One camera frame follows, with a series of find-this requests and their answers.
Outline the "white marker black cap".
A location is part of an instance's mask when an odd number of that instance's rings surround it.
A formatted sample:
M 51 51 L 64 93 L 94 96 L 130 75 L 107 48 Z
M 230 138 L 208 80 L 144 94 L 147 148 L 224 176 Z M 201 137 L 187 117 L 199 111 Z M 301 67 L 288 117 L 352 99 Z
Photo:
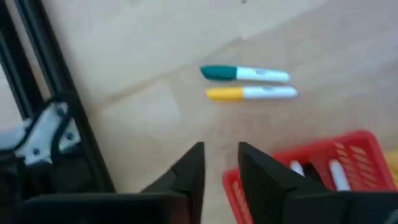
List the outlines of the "white marker black cap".
M 299 163 L 299 161 L 292 161 L 290 163 L 290 168 L 295 171 L 296 173 L 300 174 L 301 176 L 305 177 L 305 172 L 302 167 L 302 165 Z

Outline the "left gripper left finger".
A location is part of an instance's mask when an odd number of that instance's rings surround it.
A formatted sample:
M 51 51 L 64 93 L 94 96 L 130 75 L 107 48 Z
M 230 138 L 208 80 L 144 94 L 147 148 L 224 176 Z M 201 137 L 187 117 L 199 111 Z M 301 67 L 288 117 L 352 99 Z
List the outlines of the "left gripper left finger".
M 205 145 L 197 142 L 139 193 L 35 197 L 18 224 L 200 224 L 204 189 Z

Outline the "white marker pink cap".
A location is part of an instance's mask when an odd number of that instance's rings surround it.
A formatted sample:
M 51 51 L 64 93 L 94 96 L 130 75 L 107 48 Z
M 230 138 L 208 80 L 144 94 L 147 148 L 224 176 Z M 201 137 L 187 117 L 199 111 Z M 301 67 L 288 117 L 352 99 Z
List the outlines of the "white marker pink cap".
M 351 187 L 344 172 L 343 166 L 337 160 L 329 162 L 333 183 L 337 191 L 350 191 Z

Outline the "red plastic basket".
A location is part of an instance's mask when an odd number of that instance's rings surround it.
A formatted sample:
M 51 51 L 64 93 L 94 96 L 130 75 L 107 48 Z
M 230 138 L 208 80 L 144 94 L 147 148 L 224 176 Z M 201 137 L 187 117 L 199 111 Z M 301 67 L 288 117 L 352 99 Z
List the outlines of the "red plastic basket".
M 314 141 L 269 156 L 289 169 L 292 161 L 299 161 L 305 177 L 328 190 L 337 191 L 329 168 L 329 162 L 337 160 L 343 166 L 350 191 L 398 192 L 379 143 L 368 131 Z M 254 224 L 244 196 L 239 166 L 223 174 L 223 185 L 237 224 Z

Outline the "black aluminium table frame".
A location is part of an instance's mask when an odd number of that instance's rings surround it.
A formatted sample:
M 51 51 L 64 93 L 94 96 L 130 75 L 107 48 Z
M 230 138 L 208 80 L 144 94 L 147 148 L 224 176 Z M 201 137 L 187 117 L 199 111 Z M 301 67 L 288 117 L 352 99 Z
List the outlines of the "black aluminium table frame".
M 113 192 L 114 185 L 101 156 L 80 97 L 70 75 L 42 0 L 14 0 L 44 75 L 50 97 L 45 99 L 22 47 L 6 0 L 0 0 L 0 66 L 11 87 L 24 121 L 37 121 L 51 103 L 66 103 L 70 109 L 61 127 L 74 119 L 81 142 L 61 154 L 52 148 L 52 163 L 27 166 L 12 152 L 0 152 L 2 184 L 20 194 Z

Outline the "white marker teal cap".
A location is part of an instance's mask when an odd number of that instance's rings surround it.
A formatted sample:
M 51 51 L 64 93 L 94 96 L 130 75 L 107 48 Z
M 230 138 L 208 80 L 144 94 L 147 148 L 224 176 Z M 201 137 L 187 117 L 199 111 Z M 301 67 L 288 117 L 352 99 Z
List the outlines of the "white marker teal cap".
M 290 81 L 290 75 L 287 72 L 265 68 L 206 65 L 202 66 L 200 71 L 209 80 L 245 80 L 277 83 L 287 83 Z

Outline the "white marker yellow cap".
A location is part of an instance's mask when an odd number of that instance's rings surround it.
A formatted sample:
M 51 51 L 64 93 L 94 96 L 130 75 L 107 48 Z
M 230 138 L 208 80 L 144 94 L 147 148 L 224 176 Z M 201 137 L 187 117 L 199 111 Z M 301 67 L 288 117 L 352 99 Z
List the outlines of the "white marker yellow cap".
M 213 101 L 240 101 L 258 99 L 294 98 L 298 91 L 291 86 L 242 86 L 207 89 L 206 95 Z

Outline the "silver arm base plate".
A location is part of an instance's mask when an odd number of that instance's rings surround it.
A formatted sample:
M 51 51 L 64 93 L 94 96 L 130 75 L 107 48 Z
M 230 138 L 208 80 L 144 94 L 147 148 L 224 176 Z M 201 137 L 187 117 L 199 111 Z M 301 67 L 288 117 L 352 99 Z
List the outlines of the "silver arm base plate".
M 0 152 L 14 153 L 23 158 L 27 166 L 40 162 L 51 164 L 53 147 L 66 154 L 81 142 L 74 119 L 69 119 L 66 127 L 61 127 L 69 109 L 66 103 L 51 103 L 36 122 L 28 119 L 22 126 L 0 133 Z

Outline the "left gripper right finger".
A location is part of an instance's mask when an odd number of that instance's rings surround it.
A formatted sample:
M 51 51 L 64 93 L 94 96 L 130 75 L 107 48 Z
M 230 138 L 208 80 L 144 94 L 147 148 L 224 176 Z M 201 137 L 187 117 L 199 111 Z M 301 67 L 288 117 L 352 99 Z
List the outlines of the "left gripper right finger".
M 238 162 L 254 224 L 398 224 L 398 192 L 328 190 L 246 142 Z

